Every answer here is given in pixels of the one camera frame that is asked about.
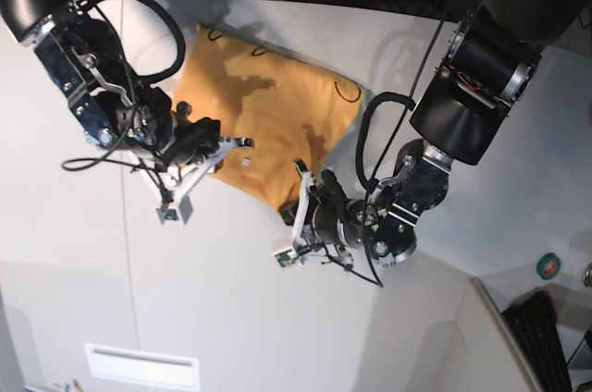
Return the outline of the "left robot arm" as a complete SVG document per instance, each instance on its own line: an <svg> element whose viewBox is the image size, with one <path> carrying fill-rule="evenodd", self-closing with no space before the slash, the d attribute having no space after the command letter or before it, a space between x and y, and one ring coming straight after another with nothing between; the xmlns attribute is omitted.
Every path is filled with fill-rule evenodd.
<svg viewBox="0 0 592 392"><path fill-rule="evenodd" d="M298 199L280 215L289 238L274 252L283 269L311 256L354 270L361 251L371 268L389 267L415 251L420 216L439 206L452 165L476 165L534 77L543 50L579 16L588 0L478 0L460 22L423 96L382 92L368 103L360 124L355 170L364 188L348 197L335 174L315 177L296 162ZM364 147L372 117L384 103L400 104L401 120L417 138L397 155L387 178L367 175Z"/></svg>

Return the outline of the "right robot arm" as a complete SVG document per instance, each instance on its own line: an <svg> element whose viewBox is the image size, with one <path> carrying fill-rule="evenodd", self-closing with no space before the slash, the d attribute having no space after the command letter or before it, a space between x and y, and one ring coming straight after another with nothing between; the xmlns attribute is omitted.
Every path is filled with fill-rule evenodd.
<svg viewBox="0 0 592 392"><path fill-rule="evenodd" d="M110 0L1 0L1 19L18 43L32 48L103 160L127 151L165 172L218 163L232 149L254 146L250 138L223 136L210 117L191 121L189 105L173 104L159 88L186 55L182 31L166 10L155 0L134 0L164 22L177 47L169 67L143 75L126 58L109 18L91 16L104 1Z"/></svg>

